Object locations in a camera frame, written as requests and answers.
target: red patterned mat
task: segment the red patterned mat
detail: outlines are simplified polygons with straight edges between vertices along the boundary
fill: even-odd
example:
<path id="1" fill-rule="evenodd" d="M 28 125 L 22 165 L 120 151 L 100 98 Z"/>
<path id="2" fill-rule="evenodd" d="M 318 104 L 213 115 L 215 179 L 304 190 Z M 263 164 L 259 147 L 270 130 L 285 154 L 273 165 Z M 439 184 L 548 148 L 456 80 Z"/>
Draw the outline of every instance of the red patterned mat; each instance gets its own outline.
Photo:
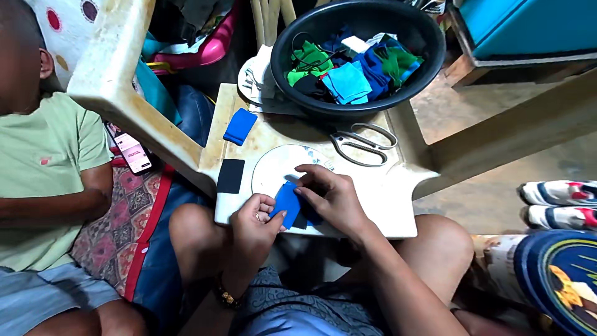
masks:
<path id="1" fill-rule="evenodd" d="M 134 176 L 128 168 L 113 168 L 110 210 L 83 226 L 70 252 L 92 276 L 108 281 L 129 301 L 173 173 L 170 166 L 143 176 Z"/>

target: polka dot fabric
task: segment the polka dot fabric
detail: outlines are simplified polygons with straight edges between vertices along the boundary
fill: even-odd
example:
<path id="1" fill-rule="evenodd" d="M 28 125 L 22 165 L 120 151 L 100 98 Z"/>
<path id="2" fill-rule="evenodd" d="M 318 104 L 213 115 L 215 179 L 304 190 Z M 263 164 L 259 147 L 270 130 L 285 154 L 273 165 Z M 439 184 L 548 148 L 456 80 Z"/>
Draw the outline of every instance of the polka dot fabric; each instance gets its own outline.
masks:
<path id="1" fill-rule="evenodd" d="M 59 90 L 65 90 L 93 34 L 105 0 L 25 0 L 34 10 L 54 58 Z"/>

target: light blue shorts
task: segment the light blue shorts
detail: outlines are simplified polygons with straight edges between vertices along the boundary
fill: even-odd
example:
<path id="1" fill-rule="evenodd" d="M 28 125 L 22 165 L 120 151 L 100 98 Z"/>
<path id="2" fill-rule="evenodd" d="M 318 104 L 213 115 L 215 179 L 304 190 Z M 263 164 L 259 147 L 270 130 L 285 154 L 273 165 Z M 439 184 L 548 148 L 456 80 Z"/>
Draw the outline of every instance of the light blue shorts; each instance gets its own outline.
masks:
<path id="1" fill-rule="evenodd" d="M 0 267 L 0 335 L 22 336 L 69 309 L 91 311 L 118 299 L 107 282 L 74 263 L 41 272 Z"/>

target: sneaker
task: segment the sneaker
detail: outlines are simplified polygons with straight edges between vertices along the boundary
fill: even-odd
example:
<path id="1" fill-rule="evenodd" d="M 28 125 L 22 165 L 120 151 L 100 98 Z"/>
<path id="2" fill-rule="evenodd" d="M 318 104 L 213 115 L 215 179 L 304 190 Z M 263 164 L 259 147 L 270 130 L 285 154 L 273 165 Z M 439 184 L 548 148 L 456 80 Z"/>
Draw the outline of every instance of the sneaker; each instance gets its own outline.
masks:
<path id="1" fill-rule="evenodd" d="M 531 228 L 597 230 L 597 208 L 531 205 L 522 209 L 521 218 Z"/>
<path id="2" fill-rule="evenodd" d="M 597 181 L 527 182 L 516 190 L 528 205 L 597 207 Z"/>

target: smartphone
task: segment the smartphone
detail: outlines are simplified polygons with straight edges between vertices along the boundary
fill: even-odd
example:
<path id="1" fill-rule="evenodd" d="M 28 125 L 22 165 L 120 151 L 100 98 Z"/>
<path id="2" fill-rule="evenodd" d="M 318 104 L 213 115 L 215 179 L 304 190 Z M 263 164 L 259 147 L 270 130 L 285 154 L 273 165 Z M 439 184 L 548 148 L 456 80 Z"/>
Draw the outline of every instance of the smartphone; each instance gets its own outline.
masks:
<path id="1" fill-rule="evenodd" d="M 108 121 L 104 125 L 133 175 L 140 176 L 154 168 L 148 150 L 139 141 Z"/>

